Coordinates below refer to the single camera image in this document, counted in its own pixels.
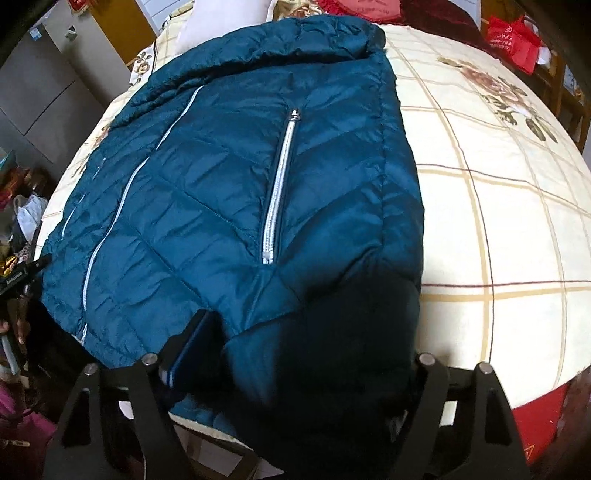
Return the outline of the person's left hand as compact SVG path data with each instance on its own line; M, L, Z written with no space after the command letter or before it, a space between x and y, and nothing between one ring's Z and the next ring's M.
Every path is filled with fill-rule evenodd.
M8 338L8 346L20 367L23 367L26 361L25 342L28 333L29 323L23 319L1 321L1 336Z

